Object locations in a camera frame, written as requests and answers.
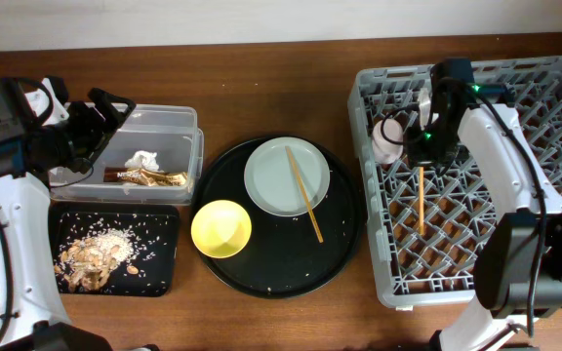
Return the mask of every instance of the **tray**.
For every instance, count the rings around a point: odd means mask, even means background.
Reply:
[[[244,186],[249,156],[272,136],[245,141],[222,154],[203,174],[192,215],[215,200],[231,200],[249,213],[251,240],[237,255],[201,258],[223,282],[242,293],[283,298],[312,292],[331,281],[356,251],[363,228],[358,190],[343,164],[325,148],[331,170],[329,190],[314,209],[324,243],[319,244],[308,214],[282,217],[260,209]]]
[[[505,83],[515,92],[525,136],[562,193],[562,57],[473,62],[479,84]],[[465,302],[474,295],[472,268],[495,230],[496,214],[473,159],[445,176],[427,169],[424,239],[411,225],[418,217],[418,172],[406,158],[387,169],[375,163],[371,134],[379,111],[417,102],[430,89],[431,64],[367,69],[357,74],[348,114],[368,204],[368,239],[380,301],[388,307]],[[407,115],[407,126],[417,118]]]
[[[49,236],[54,263],[60,259],[60,245],[68,248],[73,240],[86,236],[88,231],[82,228],[89,228],[100,218],[112,228],[124,229],[131,225],[131,230],[140,237],[131,240],[136,247],[146,246],[146,250],[140,250],[138,257],[131,262],[140,274],[128,274],[127,265],[123,262],[111,272],[107,284],[98,292],[81,293],[147,297],[166,293],[173,281],[180,226],[179,212],[172,206],[55,203],[49,208]],[[56,275],[56,280],[60,293],[69,293],[63,277]]]

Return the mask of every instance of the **robotic arm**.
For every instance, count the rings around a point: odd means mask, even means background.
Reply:
[[[509,91],[475,85],[464,58],[433,66],[431,81],[429,115],[421,108],[428,122],[405,135],[411,166],[466,158],[460,141],[476,160],[499,223],[474,265],[476,296],[431,346],[497,350],[518,330],[532,336],[536,318],[562,308],[562,196],[524,138]]]
[[[38,91],[25,95],[21,83]],[[75,339],[111,350],[102,337],[69,325],[47,228],[47,171],[91,172],[136,106],[97,88],[88,96],[95,107],[74,101],[64,109],[68,93],[60,78],[0,79],[0,349],[40,349]],[[118,112],[114,102],[127,109]]]

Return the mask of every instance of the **plastic bin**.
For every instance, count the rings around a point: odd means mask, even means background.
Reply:
[[[408,308],[469,301],[472,270],[496,229],[489,191],[472,158],[456,162],[444,176],[424,171],[424,198],[443,203],[425,208],[425,225],[412,227],[418,214],[418,169],[406,155],[386,170],[375,162],[371,134],[383,110],[418,101],[430,89],[431,64],[362,70],[348,100],[355,155],[368,204],[368,240],[382,304]],[[562,194],[562,57],[473,62],[479,84],[504,83],[515,93],[525,136],[548,179]],[[407,115],[409,126],[418,118]]]
[[[80,183],[52,189],[51,197],[66,201],[189,205],[203,167],[203,141],[194,109],[138,105],[94,164],[93,175]],[[160,170],[187,172],[187,182],[183,186],[156,187],[103,182],[106,167],[124,167],[139,150],[157,152]],[[52,170],[49,176],[52,185],[82,177],[63,168]]]

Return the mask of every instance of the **white wall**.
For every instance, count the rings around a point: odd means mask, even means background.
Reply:
[[[0,0],[0,51],[545,31],[562,0]]]

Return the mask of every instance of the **gold wrapper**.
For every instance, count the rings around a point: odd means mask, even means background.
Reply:
[[[132,182],[146,186],[182,186],[187,172],[152,172],[145,169],[106,168],[103,182]]]

